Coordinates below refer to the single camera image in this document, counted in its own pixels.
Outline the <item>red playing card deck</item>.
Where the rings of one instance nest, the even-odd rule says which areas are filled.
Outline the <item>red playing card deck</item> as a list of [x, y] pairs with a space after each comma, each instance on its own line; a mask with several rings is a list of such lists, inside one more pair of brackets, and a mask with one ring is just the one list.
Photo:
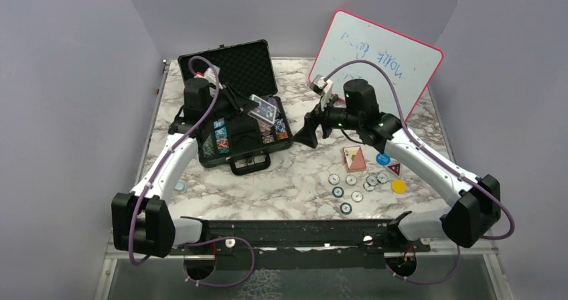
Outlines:
[[364, 157], [361, 146], [348, 146], [342, 148], [342, 155], [346, 166], [346, 171], [356, 172], [366, 170], [366, 159]]

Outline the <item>red triangular acrylic button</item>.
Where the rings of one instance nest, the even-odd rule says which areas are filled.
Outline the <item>red triangular acrylic button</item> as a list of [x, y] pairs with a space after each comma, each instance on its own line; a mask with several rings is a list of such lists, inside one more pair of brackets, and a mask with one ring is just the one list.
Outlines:
[[401, 163], [391, 163], [386, 166], [386, 168], [396, 177], [401, 176], [402, 164]]

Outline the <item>blue small blind button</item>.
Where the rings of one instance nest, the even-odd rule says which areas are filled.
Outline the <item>blue small blind button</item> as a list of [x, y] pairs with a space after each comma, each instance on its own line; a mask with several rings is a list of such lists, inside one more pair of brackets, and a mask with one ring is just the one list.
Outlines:
[[386, 153], [378, 153], [376, 155], [376, 162], [379, 165], [385, 166], [391, 163], [391, 158]]

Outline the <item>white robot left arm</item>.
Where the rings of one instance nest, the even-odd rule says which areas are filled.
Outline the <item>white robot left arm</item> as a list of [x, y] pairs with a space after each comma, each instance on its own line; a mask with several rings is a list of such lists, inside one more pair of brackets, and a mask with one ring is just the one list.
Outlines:
[[166, 197], [197, 155], [197, 140], [190, 135], [206, 120], [218, 100], [220, 82], [215, 81], [214, 85], [212, 101], [194, 126], [184, 134], [169, 135], [155, 163], [140, 182], [129, 193], [117, 193], [111, 202], [114, 246], [128, 252], [135, 266], [151, 256], [167, 256], [173, 246], [185, 244], [197, 254], [210, 247], [211, 237], [202, 230], [203, 223], [190, 218], [174, 220]]

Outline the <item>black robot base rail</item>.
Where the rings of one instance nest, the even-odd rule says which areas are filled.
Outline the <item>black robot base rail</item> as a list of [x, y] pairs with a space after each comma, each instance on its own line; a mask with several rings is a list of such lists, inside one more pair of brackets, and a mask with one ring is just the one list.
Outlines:
[[221, 270], [384, 269], [384, 257], [428, 252], [420, 241], [390, 236], [389, 220], [209, 220], [205, 246], [175, 246], [195, 267]]

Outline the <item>blue playing card deck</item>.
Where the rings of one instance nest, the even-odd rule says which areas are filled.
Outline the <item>blue playing card deck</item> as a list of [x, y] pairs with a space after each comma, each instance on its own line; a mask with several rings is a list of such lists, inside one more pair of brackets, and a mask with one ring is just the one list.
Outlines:
[[274, 125], [277, 118], [277, 107], [255, 94], [250, 95], [249, 99], [257, 105], [247, 115], [267, 125]]

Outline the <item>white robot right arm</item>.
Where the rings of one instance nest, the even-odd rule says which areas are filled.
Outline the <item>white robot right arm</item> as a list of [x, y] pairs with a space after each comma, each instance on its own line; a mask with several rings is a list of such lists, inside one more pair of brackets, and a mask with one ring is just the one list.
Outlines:
[[304, 116], [304, 124], [294, 140], [317, 147], [316, 129], [323, 137], [333, 129], [356, 131], [360, 140], [380, 153], [396, 159], [428, 183], [445, 201], [440, 210], [403, 212], [387, 226], [387, 244], [402, 251], [422, 238], [448, 238], [458, 246], [472, 247], [500, 219], [500, 184], [486, 175], [465, 171], [430, 147], [399, 117], [381, 112], [374, 88], [364, 79], [344, 84], [346, 107], [334, 106], [332, 83], [320, 78], [310, 84], [319, 103]]

